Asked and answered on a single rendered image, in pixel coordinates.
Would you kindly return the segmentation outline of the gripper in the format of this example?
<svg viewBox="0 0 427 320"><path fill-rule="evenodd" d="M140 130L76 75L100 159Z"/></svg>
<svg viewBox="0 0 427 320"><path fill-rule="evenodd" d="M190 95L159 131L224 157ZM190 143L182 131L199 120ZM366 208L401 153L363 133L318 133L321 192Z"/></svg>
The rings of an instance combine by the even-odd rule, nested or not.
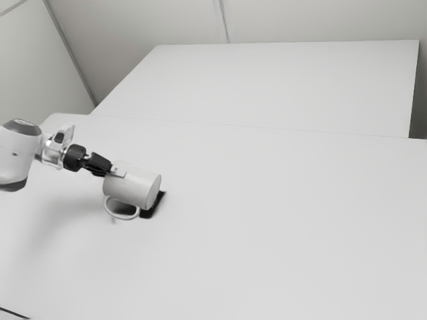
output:
<svg viewBox="0 0 427 320"><path fill-rule="evenodd" d="M87 169L87 150L78 144L70 145L63 157L63 168L78 172L80 169ZM114 165L110 160L97 153L92 153L88 157L88 170L96 177L112 175L115 177L125 177L126 170Z"/></svg>

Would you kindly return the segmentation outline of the white mug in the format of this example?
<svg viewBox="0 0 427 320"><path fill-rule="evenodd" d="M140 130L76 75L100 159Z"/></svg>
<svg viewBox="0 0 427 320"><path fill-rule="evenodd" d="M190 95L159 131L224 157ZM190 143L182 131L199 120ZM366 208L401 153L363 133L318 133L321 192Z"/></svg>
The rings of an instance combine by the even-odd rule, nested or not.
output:
<svg viewBox="0 0 427 320"><path fill-rule="evenodd" d="M159 173L115 160L103 179L103 208L116 219L138 218L154 206L160 186Z"/></svg>

